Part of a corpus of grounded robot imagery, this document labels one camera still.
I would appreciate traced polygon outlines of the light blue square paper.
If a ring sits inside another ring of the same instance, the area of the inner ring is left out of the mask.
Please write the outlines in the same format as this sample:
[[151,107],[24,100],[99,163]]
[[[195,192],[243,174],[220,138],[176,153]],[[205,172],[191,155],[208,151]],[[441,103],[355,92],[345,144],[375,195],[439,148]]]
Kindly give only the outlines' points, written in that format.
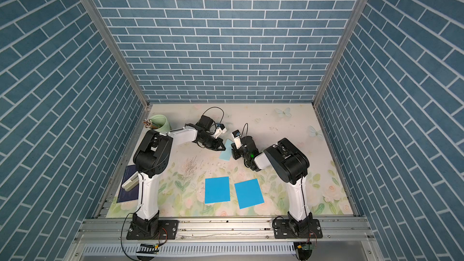
[[219,156],[220,160],[224,160],[224,161],[230,160],[230,158],[232,157],[232,144],[233,144],[232,140],[226,139],[225,151],[222,151],[220,153],[220,156]]

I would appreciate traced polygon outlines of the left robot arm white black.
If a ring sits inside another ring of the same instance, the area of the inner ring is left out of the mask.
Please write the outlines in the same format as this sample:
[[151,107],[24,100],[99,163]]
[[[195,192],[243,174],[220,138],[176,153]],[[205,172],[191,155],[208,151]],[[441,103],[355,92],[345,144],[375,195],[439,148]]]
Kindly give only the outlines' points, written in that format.
[[160,175],[169,165],[174,148],[184,143],[196,143],[211,151],[225,151],[219,136],[227,129],[208,116],[201,116],[196,124],[185,124],[181,129],[169,132],[149,130],[142,139],[133,162],[139,182],[138,209],[132,215],[128,237],[151,239],[160,232],[158,190]]

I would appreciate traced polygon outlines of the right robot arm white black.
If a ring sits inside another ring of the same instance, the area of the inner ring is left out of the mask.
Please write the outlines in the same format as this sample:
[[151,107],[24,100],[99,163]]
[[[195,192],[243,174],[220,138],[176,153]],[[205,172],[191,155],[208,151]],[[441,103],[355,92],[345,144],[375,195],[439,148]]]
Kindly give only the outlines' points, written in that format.
[[289,199],[288,228],[299,236],[309,233],[312,213],[306,197],[306,179],[309,160],[292,142],[283,138],[276,144],[259,152],[251,136],[237,137],[232,144],[234,159],[243,158],[245,167],[259,172],[269,166],[286,184]]

